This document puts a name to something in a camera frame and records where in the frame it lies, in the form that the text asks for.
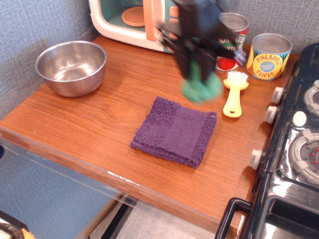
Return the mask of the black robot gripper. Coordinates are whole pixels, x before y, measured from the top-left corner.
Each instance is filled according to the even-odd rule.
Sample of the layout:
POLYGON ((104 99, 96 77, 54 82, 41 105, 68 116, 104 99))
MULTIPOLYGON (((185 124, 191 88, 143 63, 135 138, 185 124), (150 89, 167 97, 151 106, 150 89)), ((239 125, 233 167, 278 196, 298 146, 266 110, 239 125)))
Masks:
POLYGON ((217 56, 233 58, 242 65, 246 54, 238 47, 228 50, 219 42, 230 40, 235 45, 238 34, 221 21, 223 10, 215 0, 175 0, 179 21, 159 23, 158 30, 168 31, 175 39, 162 37, 162 44, 174 51, 176 62, 184 79, 189 77, 190 62, 194 58, 195 76, 205 83, 215 70, 217 56))

